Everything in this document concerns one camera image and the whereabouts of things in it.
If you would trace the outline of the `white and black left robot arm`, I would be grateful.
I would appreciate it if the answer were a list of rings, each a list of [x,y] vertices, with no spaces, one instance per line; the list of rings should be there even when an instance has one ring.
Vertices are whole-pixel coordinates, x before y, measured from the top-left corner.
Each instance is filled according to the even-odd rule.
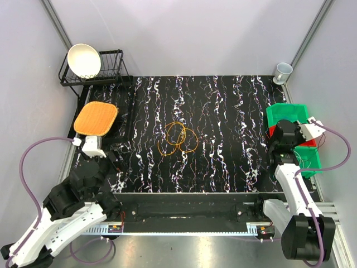
[[[121,203],[101,191],[114,165],[95,157],[80,164],[53,187],[38,206],[33,225],[15,243],[4,245],[6,267],[49,267],[54,258],[90,227],[122,217]]]

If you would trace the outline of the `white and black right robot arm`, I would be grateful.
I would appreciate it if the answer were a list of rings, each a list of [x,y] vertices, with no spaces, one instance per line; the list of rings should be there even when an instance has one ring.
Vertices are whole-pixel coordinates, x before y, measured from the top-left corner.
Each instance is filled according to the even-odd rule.
[[[253,207],[259,221],[271,220],[281,234],[282,251],[288,260],[318,264],[330,258],[336,230],[312,200],[305,185],[294,148],[324,133],[321,121],[310,117],[306,123],[281,119],[268,146],[270,166],[286,201],[267,199]]]

